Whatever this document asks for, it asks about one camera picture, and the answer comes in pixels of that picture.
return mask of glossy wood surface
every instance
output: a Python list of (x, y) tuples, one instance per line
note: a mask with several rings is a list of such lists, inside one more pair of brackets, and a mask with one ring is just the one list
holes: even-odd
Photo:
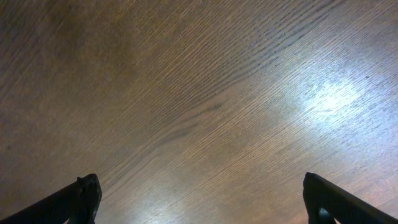
[(97, 173), (96, 223), (398, 217), (398, 1), (0, 3), (0, 218)]

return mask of dark wood grain streak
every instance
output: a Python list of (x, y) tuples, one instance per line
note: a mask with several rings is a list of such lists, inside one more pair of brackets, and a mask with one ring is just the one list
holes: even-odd
[(0, 218), (95, 172), (97, 223), (398, 217), (398, 2), (3, 1)]

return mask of brown wooden tabletop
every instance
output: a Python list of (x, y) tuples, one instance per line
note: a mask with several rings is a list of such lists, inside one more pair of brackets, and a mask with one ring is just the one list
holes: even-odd
[(3, 0), (0, 218), (97, 173), (96, 223), (398, 217), (398, 1)]

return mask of black plastic part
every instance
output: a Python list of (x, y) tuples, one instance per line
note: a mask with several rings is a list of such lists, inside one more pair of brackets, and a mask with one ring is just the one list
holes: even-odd
[(93, 224), (102, 191), (96, 174), (89, 174), (45, 199), (0, 221), (9, 223)]
[(391, 223), (398, 220), (337, 187), (319, 175), (307, 172), (303, 197), (309, 224)]

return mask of black object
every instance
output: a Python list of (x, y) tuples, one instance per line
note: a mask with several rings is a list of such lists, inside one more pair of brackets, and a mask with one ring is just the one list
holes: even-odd
[(45, 199), (0, 221), (9, 223), (94, 224), (102, 191), (97, 175), (89, 174)]
[(309, 224), (393, 223), (398, 220), (372, 207), (319, 175), (307, 172), (303, 197)]

